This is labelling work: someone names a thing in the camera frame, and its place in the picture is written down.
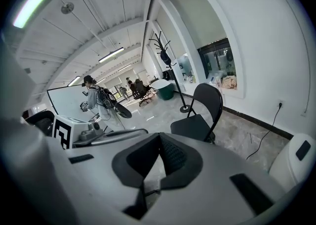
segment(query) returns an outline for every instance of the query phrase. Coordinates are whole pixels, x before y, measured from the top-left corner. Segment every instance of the baseboard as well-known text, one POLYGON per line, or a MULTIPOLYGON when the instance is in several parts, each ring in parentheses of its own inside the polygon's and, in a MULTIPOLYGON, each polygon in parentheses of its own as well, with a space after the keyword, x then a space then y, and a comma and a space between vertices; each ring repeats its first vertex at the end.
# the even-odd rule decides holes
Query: baseboard
MULTIPOLYGON (((190 98, 193 98, 193 96, 187 95, 187 94, 184 94, 184 93, 182 93, 182 95, 190 97, 190 98)), ((248 120, 248 121, 250 121, 252 123, 255 123, 255 124, 265 128, 265 129, 267 129, 267 130, 269 130, 269 131, 271 131, 271 132, 273 132, 273 133, 275 133, 275 134, 277 134, 279 136, 282 136, 283 138, 286 138, 288 140, 291 140, 293 138, 292 134, 290 134, 290 133, 288 133, 288 132, 286 132, 284 130, 278 129, 278 128, 276 128, 276 127, 274 127, 274 126, 272 126, 272 125, 270 125, 270 124, 268 124, 266 122, 263 122, 263 121, 258 120, 256 118, 253 118, 253 117, 251 117, 249 115, 246 115, 246 114, 241 113, 241 112, 237 112, 237 111, 235 111, 233 109, 230 109, 230 108, 228 108, 226 106, 223 107, 223 110, 227 111, 229 113, 232 113, 232 114, 234 114, 234 115, 236 115, 238 117, 241 117, 241 118, 243 118, 245 120, 248 120)))

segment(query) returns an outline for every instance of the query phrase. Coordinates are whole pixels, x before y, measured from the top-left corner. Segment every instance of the marble floor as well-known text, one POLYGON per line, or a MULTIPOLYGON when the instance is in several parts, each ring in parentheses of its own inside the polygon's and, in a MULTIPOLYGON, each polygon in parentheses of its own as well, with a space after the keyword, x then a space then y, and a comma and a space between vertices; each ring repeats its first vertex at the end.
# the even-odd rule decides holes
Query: marble floor
MULTIPOLYGON (((192 99, 188 97, 184 97, 184 100, 186 104, 191 104, 192 102, 192 99)), ((139 107, 138 102, 136 100, 121 102, 132 113, 131 119, 124 119, 122 121, 127 129, 145 128, 150 133, 170 133, 171 123, 187 116, 186 113, 181 113, 179 110, 182 102, 178 94, 175 94, 172 99, 167 101, 163 101, 157 95, 153 95, 152 101, 148 104, 143 103, 141 107, 139 107)), ((196 113, 202 115, 210 126, 212 125, 212 117, 203 104, 195 101, 193 108, 196 113)), ((215 144, 230 149, 240 157, 246 159, 248 155, 258 148, 261 138, 267 131, 265 128, 250 121, 223 111, 214 129, 216 136, 215 144)), ((263 139, 259 151, 247 161, 268 172, 272 162, 287 143, 287 139, 270 132, 263 139)), ((145 192, 160 189, 159 183, 163 177, 165 177, 163 162, 158 157, 144 181, 145 192)), ((157 194, 147 197, 148 207, 151 207, 157 198, 157 194)))

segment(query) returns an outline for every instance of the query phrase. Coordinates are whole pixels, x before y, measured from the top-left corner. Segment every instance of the whiteboard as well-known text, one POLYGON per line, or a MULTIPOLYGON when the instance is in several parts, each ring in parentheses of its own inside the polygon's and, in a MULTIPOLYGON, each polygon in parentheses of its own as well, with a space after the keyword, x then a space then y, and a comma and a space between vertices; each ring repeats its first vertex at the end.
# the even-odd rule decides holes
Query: whiteboard
POLYGON ((93 108, 87 112, 81 110, 81 103, 88 101, 88 97, 82 94, 83 91, 88 92, 86 87, 76 85, 47 90, 47 94, 58 115, 88 122, 98 113, 98 109, 93 108))

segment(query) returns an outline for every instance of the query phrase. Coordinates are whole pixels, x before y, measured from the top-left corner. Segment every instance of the black coat rack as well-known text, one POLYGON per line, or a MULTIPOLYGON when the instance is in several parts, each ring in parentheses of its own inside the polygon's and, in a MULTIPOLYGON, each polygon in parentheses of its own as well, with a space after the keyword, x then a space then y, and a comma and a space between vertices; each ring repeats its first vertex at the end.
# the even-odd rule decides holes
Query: black coat rack
POLYGON ((158 44, 155 43, 155 45, 158 46, 157 49, 160 49, 160 53, 158 53, 158 54, 160 54, 161 59, 168 66, 167 68, 170 68, 170 70, 171 70, 170 72, 171 72, 172 78, 176 82, 176 86, 177 86, 178 92, 180 94, 182 103, 183 103, 183 106, 180 107, 180 112, 183 112, 183 113, 188 112, 190 109, 190 106, 185 103, 182 92, 181 92, 180 87, 179 87, 178 80, 176 79, 176 77, 174 76, 174 74, 172 72, 172 66, 174 66, 175 64, 171 65, 171 59, 169 58, 169 56, 166 52, 166 50, 168 49, 167 45, 170 43, 170 41, 168 41, 168 43, 163 47, 161 40, 160 40, 161 32, 159 33, 159 38, 158 38, 156 33, 155 33, 155 36, 156 36, 157 40, 155 40, 155 39, 149 39, 149 40, 156 41, 158 43, 158 44))

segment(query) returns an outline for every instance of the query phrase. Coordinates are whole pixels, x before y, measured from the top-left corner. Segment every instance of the backpack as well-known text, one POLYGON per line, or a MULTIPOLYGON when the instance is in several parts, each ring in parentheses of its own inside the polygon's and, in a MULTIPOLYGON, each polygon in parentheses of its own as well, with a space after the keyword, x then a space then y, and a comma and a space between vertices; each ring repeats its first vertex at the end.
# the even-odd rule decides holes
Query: backpack
POLYGON ((95 90, 97 92, 97 96, 105 108, 113 108, 117 104, 117 100, 108 89, 99 86, 98 88, 91 87, 90 90, 95 90))

